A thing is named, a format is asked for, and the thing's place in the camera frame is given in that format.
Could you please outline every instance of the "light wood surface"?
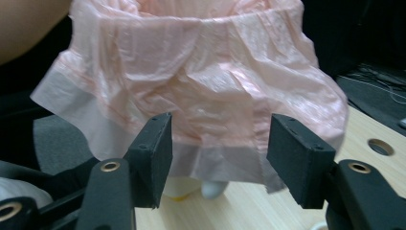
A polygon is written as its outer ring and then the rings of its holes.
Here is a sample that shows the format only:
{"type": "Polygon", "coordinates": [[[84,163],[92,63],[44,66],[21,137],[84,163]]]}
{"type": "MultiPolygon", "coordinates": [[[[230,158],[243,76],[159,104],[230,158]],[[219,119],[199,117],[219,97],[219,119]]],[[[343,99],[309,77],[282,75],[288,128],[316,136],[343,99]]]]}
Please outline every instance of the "light wood surface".
{"type": "MultiPolygon", "coordinates": [[[[373,165],[400,196],[406,197],[406,137],[350,109],[345,142],[336,162],[355,159],[373,165]],[[376,153],[368,146],[372,138],[389,144],[392,156],[376,153]]],[[[303,210],[287,190],[267,194],[262,185],[230,183],[224,195],[204,199],[196,191],[183,201],[163,196],[159,209],[136,209],[137,229],[212,230],[278,229],[307,230],[325,220],[324,210],[303,210]]]]}

